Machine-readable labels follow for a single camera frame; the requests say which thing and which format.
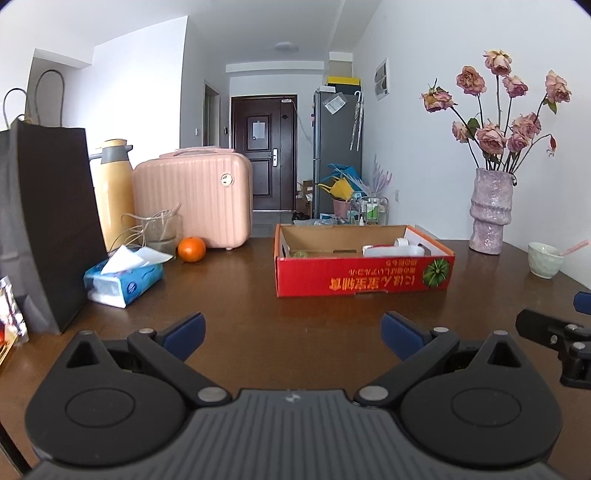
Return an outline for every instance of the refrigerator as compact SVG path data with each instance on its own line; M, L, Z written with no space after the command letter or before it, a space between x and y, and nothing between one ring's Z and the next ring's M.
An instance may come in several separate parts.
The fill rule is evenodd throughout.
M353 150L350 150L355 123L355 95L344 95L347 102L334 115L324 102L334 93L316 92L314 95L314 218L321 213L333 213L332 197L318 187L331 172L327 165L338 163L352 166L361 175L361 144L357 151L357 132Z

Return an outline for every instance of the ceiling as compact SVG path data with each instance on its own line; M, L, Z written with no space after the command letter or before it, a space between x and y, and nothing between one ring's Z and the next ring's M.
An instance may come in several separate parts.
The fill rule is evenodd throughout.
M324 60L351 52L381 0L14 0L93 45L189 15L225 63ZM296 53L273 46L290 41Z

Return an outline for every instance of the watermelon illustration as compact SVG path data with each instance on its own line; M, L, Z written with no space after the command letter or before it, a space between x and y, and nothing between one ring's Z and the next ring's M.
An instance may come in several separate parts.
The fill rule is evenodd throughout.
M445 258L438 258L425 268L423 283L429 288L437 288L449 275L450 265Z

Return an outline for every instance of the dried rose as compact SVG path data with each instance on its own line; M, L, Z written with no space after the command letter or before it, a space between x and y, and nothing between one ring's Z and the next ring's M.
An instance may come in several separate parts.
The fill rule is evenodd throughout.
M523 83L517 75L503 78L503 85L505 85L507 94L509 94L509 97L511 98L523 96L527 93L527 90L529 90L527 85Z
M542 124L538 116L531 112L529 115L520 115L515 120L511 127L513 133L519 133L526 138L534 138L542 131Z
M493 123L487 122L476 131L476 138L480 142L480 148L491 155L501 155L507 144L503 132Z
M556 153L556 139L552 135L550 135L550 148L546 151L549 157L553 157Z
M511 73L511 57L502 50L491 50L484 52L486 57L484 65L495 75L506 77Z
M462 68L462 73L456 77L456 84L469 95L478 95L486 92L484 78L476 71L474 67L466 65Z
M550 70L546 75L546 94L551 103L570 102L571 91L566 88L566 80Z
M507 148L510 152L517 153L523 150L529 144L530 140L527 137L524 137L519 132L515 132L509 137L509 140L507 141Z
M452 133L460 143L468 143L468 129L463 122L452 123Z
M425 110L427 112L437 112L438 110L446 110L447 108L457 105L452 100L449 92L446 92L441 87L429 88L427 93L421 95L425 101Z

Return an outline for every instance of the brown table surface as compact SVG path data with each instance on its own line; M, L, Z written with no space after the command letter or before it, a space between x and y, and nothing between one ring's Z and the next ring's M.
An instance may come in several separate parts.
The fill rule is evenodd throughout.
M356 297L278 299L272 239L251 239L234 251L210 251L197 264L174 261L160 281L125 310L89 303L61 336L35 335L11 352L0 372L0 415L25 457L36 463L24 428L35 389L75 332L124 338L141 327L161 329L191 312L207 319L204 344L187 363L236 394L240 388L344 388L352 395L398 360L381 342L379 321L396 310L426 329L437 325L465 339L495 329L517 335L525 308L591 325L573 309L584 288L562 273L542 280L526 253L505 244L499 257L444 242L456 253L447 291ZM558 399L564 426L550 464L567 479L591 476L591 392L560 385L556 354L524 339L520 346ZM0 478L17 475L0 454Z

